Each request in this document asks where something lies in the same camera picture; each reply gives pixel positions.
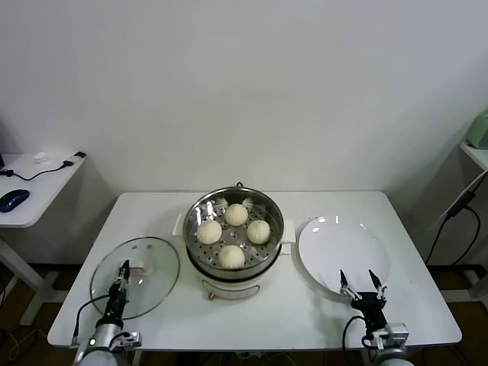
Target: electric steamer pot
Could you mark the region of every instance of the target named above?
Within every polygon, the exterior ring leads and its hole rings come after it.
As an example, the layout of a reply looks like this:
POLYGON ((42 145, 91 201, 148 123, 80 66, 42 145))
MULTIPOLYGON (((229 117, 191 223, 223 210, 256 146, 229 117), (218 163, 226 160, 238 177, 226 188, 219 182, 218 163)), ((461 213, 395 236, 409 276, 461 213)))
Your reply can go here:
POLYGON ((236 187, 217 189, 200 198, 188 211, 183 222, 188 257, 203 275, 222 282, 242 282, 265 273, 278 258, 281 251, 281 237, 284 222, 277 204, 260 191, 236 187), (231 204, 242 204, 249 213, 248 220, 241 226, 230 226, 223 214, 231 204), (211 245, 198 241, 197 228, 205 220, 215 220, 222 226, 222 236, 211 245), (252 244, 246 230, 253 220, 264 220, 271 228, 271 237, 261 246, 252 244), (228 269, 219 266, 218 253, 224 246, 239 246, 246 257, 242 268, 228 269))

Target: white desk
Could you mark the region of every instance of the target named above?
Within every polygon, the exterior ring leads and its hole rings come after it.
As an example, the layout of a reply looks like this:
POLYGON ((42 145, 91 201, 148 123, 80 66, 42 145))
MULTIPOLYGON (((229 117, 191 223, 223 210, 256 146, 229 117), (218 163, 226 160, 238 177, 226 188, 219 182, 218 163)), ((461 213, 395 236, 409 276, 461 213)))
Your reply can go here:
MULTIPOLYGON (((13 169, 25 178, 44 170, 56 169, 61 166, 63 160, 69 158, 64 156, 61 159, 34 164, 32 156, 27 154, 2 154, 2 157, 4 169, 13 169)), ((0 197, 14 189, 27 189, 30 192, 29 198, 11 212, 0 213, 0 227, 21 228, 34 225, 82 163, 83 159, 58 172, 40 175, 33 181, 23 181, 15 176, 0 176, 0 197)), ((46 278, 42 278, 3 240, 0 240, 0 261, 15 274, 5 288, 5 296, 8 296, 19 278, 36 291, 36 296, 21 319, 21 325, 32 324, 43 303, 62 303, 66 297, 66 291, 55 291, 51 288, 58 275, 56 272, 50 272, 46 278)))
MULTIPOLYGON (((143 335, 141 350, 291 350, 341 347, 342 330, 356 311, 328 299, 300 269, 296 251, 281 255, 266 287, 245 300, 209 301, 185 252, 181 237, 172 236, 179 213, 203 193, 126 193, 115 204, 88 254, 48 335, 51 345, 70 346, 78 308, 90 299, 89 284, 101 259, 115 246, 140 236, 159 236, 177 248, 181 274, 159 307, 124 328, 143 335)), ((322 215, 361 220, 385 244, 391 260, 387 281, 389 322, 405 323, 408 345, 455 343, 461 331, 422 258, 381 192, 268 193, 298 230, 322 215)), ((82 312, 80 339, 93 334, 100 314, 82 312)), ((361 348, 364 324, 354 322, 347 346, 361 348)))
POLYGON ((488 149, 475 149, 468 146, 466 143, 461 143, 461 150, 463 150, 472 160, 478 164, 482 170, 488 169, 488 149))

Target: white wall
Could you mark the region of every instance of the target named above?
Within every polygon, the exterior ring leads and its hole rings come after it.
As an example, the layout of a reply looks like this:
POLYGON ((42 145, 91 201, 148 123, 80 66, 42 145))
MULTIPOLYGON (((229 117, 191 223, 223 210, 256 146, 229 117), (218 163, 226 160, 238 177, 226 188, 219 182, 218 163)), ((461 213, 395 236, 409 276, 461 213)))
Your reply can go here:
POLYGON ((80 262, 117 194, 236 181, 384 190, 407 226, 422 226, 464 183, 448 157, 488 105, 487 9, 483 0, 0 2, 4 150, 89 155, 46 217, 2 235, 31 262, 80 262), (416 212, 446 164, 443 199, 416 212))

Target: blue mouse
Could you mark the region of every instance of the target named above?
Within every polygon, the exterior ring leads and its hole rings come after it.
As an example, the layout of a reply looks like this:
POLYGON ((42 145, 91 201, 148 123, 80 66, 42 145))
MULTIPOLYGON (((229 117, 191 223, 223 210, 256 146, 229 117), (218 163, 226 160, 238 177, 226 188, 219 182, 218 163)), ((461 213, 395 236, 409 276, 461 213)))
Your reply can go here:
POLYGON ((31 193, 26 189, 16 189, 4 194, 0 197, 0 212, 12 211, 16 206, 27 200, 29 194, 31 193))

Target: metal rim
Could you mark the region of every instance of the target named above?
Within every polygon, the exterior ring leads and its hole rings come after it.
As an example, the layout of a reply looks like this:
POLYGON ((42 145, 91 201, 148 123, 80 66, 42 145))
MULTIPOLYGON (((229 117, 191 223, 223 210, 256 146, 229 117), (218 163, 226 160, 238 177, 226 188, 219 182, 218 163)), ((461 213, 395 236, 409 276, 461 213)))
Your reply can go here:
POLYGON ((270 262, 269 262, 269 265, 264 267, 264 269, 262 269, 261 271, 259 272, 256 272, 255 274, 252 274, 248 277, 245 277, 245 278, 220 278, 220 277, 217 277, 215 274, 211 274, 211 273, 208 273, 206 272, 198 263, 197 261, 195 260, 195 258, 193 258, 193 255, 191 255, 190 251, 188 250, 188 248, 186 248, 186 252, 188 254, 188 258, 190 259, 190 262, 191 264, 201 273, 203 274, 204 276, 207 276, 209 277, 210 279, 212 280, 215 280, 215 281, 219 281, 219 282, 225 282, 227 284, 236 284, 236 283, 239 283, 239 282, 244 282, 244 281, 249 281, 249 280, 252 280, 254 278, 257 278, 261 275, 263 275, 266 271, 268 271, 269 269, 271 269, 272 265, 278 260, 278 257, 280 256, 280 252, 281 252, 281 245, 279 245, 279 248, 278 248, 278 253, 275 257, 273 258, 270 258, 270 262))
MULTIPOLYGON (((169 247, 173 250, 173 252, 176 254, 176 260, 178 262, 178 271, 176 272, 176 277, 175 277, 175 282, 173 283, 173 285, 169 288, 168 292, 166 293, 166 295, 164 297, 162 297, 162 299, 152 308, 148 309, 147 311, 141 313, 141 314, 138 314, 136 316, 129 316, 127 318, 122 318, 122 320, 129 320, 129 319, 135 319, 135 318, 138 318, 139 316, 142 316, 142 315, 145 315, 151 311, 153 311, 155 308, 157 308, 159 305, 161 305, 167 298, 168 296, 170 295, 170 293, 173 291, 173 288, 175 288, 176 286, 176 283, 178 282, 178 279, 180 277, 180 271, 181 271, 181 261, 180 261, 180 256, 178 254, 178 251, 176 250, 176 248, 168 241, 168 240, 165 240, 165 239, 162 239, 162 238, 158 238, 157 236, 141 236, 141 237, 138 237, 138 238, 133 238, 131 240, 127 240, 126 242, 123 242, 122 244, 119 244, 118 246, 116 246, 111 252, 109 252, 107 255, 105 255, 104 258, 101 259, 100 263, 98 263, 97 265, 97 268, 93 271, 93 275, 91 276, 91 280, 90 280, 90 288, 89 288, 89 293, 90 293, 90 299, 93 300, 93 296, 92 296, 92 287, 93 287, 93 280, 95 278, 95 274, 97 273, 97 270, 100 268, 101 264, 104 262, 104 260, 109 256, 111 255, 113 252, 115 252, 117 249, 119 249, 121 246, 124 246, 126 245, 127 243, 129 242, 133 242, 135 240, 141 240, 141 239, 157 239, 157 240, 161 240, 162 242, 165 242, 166 244, 169 245, 169 247)), ((94 302, 93 305, 95 306, 95 309, 100 313, 100 314, 103 314, 104 311, 99 309, 98 306, 97 306, 97 303, 94 302)))

